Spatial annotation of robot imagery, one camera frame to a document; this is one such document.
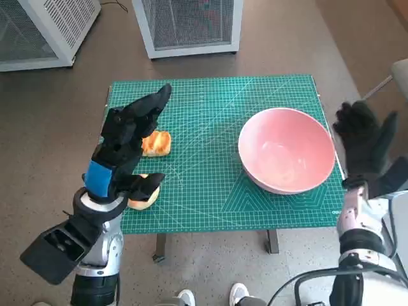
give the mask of black glove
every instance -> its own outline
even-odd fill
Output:
[[[397,130],[397,113],[391,112],[380,127],[364,101],[343,103],[336,113],[333,128],[342,139],[346,151],[349,178],[376,179]]]
[[[133,186],[132,180],[137,180],[144,191],[149,191],[163,179],[164,176],[156,175],[143,180],[131,174],[142,157],[142,138],[148,137],[157,127],[157,119],[170,95],[171,85],[166,84],[158,92],[128,106],[109,109],[101,132],[103,142],[96,147],[84,177],[88,195],[93,200],[109,203],[118,193],[133,194],[138,186]]]

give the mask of white sneaker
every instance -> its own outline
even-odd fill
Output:
[[[182,290],[177,297],[181,298],[188,306],[196,306],[196,299],[194,298],[194,294],[191,290]]]
[[[249,292],[244,284],[238,282],[232,286],[231,293],[229,295],[229,306],[235,306],[242,298],[249,296]]]

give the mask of metal table leg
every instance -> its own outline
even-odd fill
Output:
[[[369,97],[371,97],[372,95],[374,95],[377,91],[379,91],[380,89],[382,89],[385,85],[387,85],[388,83],[390,83],[393,80],[393,77],[387,76],[387,78],[385,80],[383,80],[380,84],[378,84],[377,86],[375,86],[371,91],[369,91],[368,93],[366,93],[363,97],[362,100],[367,100]]]
[[[159,263],[166,258],[166,233],[158,233],[156,237],[156,251],[152,256],[155,263]]]
[[[268,254],[279,254],[278,234],[276,229],[266,230],[267,240],[265,242],[265,249]]]

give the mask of bowl rim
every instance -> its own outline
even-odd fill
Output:
[[[271,184],[265,183],[263,180],[261,180],[260,178],[258,178],[255,174],[251,173],[251,172],[249,171],[248,167],[245,166],[244,160],[242,159],[241,150],[240,150],[240,147],[241,147],[241,146],[240,146],[240,143],[242,143],[242,137],[243,137],[242,134],[243,134],[243,131],[244,131],[245,127],[247,126],[247,124],[248,124],[251,120],[254,120],[254,118],[255,118],[256,116],[258,116],[258,115],[260,115],[260,114],[262,114],[262,113],[272,112],[272,111],[274,111],[274,110],[288,110],[288,111],[290,111],[290,112],[297,112],[297,113],[300,113],[301,115],[304,115],[304,116],[306,116],[306,117],[312,119],[312,121],[314,121],[316,124],[318,124],[318,126],[320,126],[320,127],[323,129],[323,131],[325,132],[326,136],[328,137],[328,139],[329,139],[329,141],[330,141],[330,144],[331,144],[330,147],[331,147],[331,150],[332,150],[332,152],[333,152],[333,161],[331,162],[331,167],[330,167],[330,169],[327,171],[327,173],[324,174],[323,179],[322,179],[321,181],[319,181],[318,183],[313,184],[311,187],[303,188],[303,189],[283,189],[283,188],[281,188],[281,187],[276,187],[276,186],[273,186],[273,185],[271,185]],[[273,108],[267,108],[267,109],[262,110],[262,111],[260,111],[260,112],[258,112],[258,113],[255,113],[251,118],[249,118],[249,119],[245,122],[244,126],[242,127],[241,132],[240,132],[240,136],[238,137],[238,154],[239,154],[239,156],[240,156],[241,163],[242,163],[242,165],[243,165],[243,167],[244,167],[245,172],[247,172],[247,174],[249,175],[249,177],[250,177],[258,186],[260,186],[260,187],[262,187],[263,189],[269,191],[268,189],[265,188],[265,186],[267,186],[269,189],[274,189],[274,190],[276,190],[276,191],[280,191],[280,192],[286,193],[286,194],[303,193],[303,192],[305,192],[305,191],[312,190],[312,189],[316,188],[317,186],[320,186],[322,183],[324,183],[324,182],[327,180],[327,178],[330,176],[330,174],[332,174],[333,169],[334,169],[334,166],[335,166],[335,160],[336,160],[336,150],[335,150],[333,138],[332,138],[331,134],[329,133],[329,131],[328,131],[319,121],[317,121],[315,118],[313,118],[313,117],[310,116],[309,114],[304,113],[304,112],[302,112],[302,111],[300,111],[300,110],[297,110],[297,109],[294,109],[294,108],[289,108],[289,107],[273,107]]]

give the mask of pink bowl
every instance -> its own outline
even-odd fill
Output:
[[[316,119],[291,108],[271,108],[252,116],[241,130],[238,150],[250,178],[279,194],[317,187],[335,163],[327,130]]]

